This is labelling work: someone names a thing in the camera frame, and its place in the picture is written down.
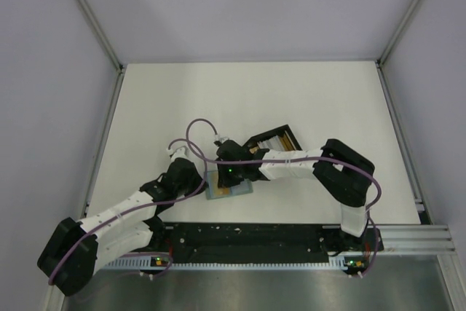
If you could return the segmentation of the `green card holder wallet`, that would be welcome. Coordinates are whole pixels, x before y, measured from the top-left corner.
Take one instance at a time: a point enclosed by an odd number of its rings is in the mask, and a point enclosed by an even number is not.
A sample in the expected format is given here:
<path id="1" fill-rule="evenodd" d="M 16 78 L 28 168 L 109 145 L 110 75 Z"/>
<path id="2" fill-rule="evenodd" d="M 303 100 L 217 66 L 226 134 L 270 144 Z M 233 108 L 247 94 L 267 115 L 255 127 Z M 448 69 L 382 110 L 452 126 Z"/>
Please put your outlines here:
<path id="1" fill-rule="evenodd" d="M 250 194 L 253 192 L 252 182 L 244 180 L 240 184 L 228 188 L 218 186 L 218 171 L 209 171 L 207 176 L 208 187 L 205 190 L 207 200 L 218 200 L 237 195 Z"/>

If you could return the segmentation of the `black card box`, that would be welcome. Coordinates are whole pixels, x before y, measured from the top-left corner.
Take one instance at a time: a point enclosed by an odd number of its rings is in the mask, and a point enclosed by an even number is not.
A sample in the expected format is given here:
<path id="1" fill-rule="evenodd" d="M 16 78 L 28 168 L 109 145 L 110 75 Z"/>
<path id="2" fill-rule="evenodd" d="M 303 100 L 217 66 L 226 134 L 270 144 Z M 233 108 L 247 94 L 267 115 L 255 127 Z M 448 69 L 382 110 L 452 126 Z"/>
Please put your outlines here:
<path id="1" fill-rule="evenodd" d="M 282 125 L 274 129 L 268 130 L 263 133 L 251 136 L 243 146 L 249 149 L 251 152 L 255 152 L 257 149 L 261 149 L 258 146 L 259 141 L 264 141 L 269 138 L 277 136 L 280 143 L 282 144 L 283 151 L 301 151 L 302 147 L 297 141 L 289 125 Z"/>

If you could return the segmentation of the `gold orange card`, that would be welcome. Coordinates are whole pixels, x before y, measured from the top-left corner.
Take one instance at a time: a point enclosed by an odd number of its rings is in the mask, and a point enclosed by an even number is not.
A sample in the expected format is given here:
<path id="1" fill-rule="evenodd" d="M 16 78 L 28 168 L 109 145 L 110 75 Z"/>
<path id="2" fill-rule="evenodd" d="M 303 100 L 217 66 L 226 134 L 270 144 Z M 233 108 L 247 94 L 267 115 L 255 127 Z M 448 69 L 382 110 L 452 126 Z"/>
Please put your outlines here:
<path id="1" fill-rule="evenodd" d="M 212 191 L 212 198 L 219 199 L 228 197 L 231 194 L 229 188 L 214 188 Z"/>

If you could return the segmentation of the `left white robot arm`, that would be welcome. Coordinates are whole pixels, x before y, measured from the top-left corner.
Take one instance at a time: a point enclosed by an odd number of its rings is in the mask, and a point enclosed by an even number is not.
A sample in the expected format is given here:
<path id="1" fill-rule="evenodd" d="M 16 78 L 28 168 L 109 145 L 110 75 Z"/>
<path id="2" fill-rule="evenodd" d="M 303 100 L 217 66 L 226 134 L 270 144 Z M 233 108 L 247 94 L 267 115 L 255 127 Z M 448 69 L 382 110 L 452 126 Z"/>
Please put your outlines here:
<path id="1" fill-rule="evenodd" d="M 63 219 L 40 254 L 37 266 L 65 296 L 80 292 L 98 270 L 127 253 L 157 250 L 165 241 L 160 213 L 205 190 L 204 176 L 185 157 L 141 185 L 127 199 L 78 221 Z"/>

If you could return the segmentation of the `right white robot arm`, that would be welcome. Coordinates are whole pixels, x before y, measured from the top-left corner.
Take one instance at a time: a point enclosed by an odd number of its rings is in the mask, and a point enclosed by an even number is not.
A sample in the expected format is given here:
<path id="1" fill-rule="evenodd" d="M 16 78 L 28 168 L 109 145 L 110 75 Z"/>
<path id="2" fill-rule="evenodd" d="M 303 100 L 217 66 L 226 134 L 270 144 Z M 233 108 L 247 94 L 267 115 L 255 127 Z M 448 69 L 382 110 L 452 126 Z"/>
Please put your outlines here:
<path id="1" fill-rule="evenodd" d="M 216 146 L 220 187 L 236 186 L 244 180 L 319 181 L 341 206 L 341 244 L 355 250 L 366 241 L 366 200 L 375 165 L 345 143 L 328 139 L 316 151 L 251 151 L 233 140 L 217 141 Z"/>

